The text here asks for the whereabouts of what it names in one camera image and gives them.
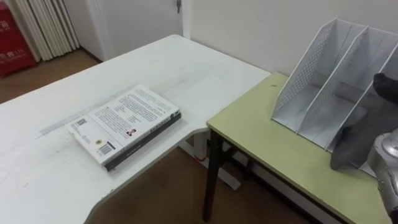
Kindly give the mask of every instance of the table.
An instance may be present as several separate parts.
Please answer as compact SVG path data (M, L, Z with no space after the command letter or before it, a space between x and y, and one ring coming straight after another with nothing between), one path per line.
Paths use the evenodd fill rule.
M291 188L347 223L390 223L377 182L356 169L330 169L330 153L271 120L287 77L274 73L211 118L211 151L203 219L208 221L217 170L230 150L255 160ZM222 151L222 143L233 146Z
M268 74L172 35L1 104L0 223L84 223ZM108 173L63 123L136 83L177 105L182 119Z

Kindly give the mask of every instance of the radiator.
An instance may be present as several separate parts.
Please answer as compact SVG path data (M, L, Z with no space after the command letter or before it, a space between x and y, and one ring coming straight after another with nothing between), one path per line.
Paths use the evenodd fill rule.
M4 0L36 62L79 48L63 0Z

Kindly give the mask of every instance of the white desk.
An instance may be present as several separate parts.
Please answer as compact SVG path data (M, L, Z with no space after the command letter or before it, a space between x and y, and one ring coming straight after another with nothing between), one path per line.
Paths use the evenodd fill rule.
M178 143L206 131L208 119L268 75L173 35L1 104L0 223L84 223L101 202ZM179 106L183 116L108 173L63 126L54 127L136 83Z

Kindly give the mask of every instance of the book spine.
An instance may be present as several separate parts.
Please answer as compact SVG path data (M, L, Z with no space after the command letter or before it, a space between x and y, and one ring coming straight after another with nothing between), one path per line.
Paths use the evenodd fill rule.
M144 146L149 141L154 139L156 136L158 136L161 132L166 130L168 127L170 127L180 118L181 118L181 113L173 117L170 116L167 119L164 119L165 122L162 121L157 126L153 127L150 131L148 131L148 134L146 134L145 137L142 138L139 142L135 143L131 147L126 146L126 148L123 149L123 152L120 155L118 155L116 158L114 158L113 160L109 161L104 165L105 169L107 171L110 171L113 168L115 168L117 165L125 161L129 156L134 154L138 149L140 149L142 146Z
M119 150L119 152L117 152L115 155L113 155L112 157L110 157L109 159L107 159L106 161L103 162L104 164L107 164L111 161L113 161L115 158L119 157L121 154L125 153L131 146L136 145L137 143L140 143L144 138L146 138L146 136L150 135L151 133L153 133L157 128L161 127L163 124L165 124L166 122L170 121L172 119L171 116L168 116L167 118L163 119L161 122L157 123L153 128L151 128L149 131L147 131L146 133L142 134L141 136L139 136L136 140L134 140L133 142L131 142L130 144L128 144L127 146L125 146L123 149Z

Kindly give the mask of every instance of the yellow-green table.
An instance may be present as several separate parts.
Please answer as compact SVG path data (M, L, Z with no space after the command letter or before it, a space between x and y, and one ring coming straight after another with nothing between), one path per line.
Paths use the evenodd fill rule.
M286 76L272 74L207 122L211 151L203 219L210 219L226 141L344 222L391 223L376 180L354 168L331 170L329 152L271 120L286 81Z

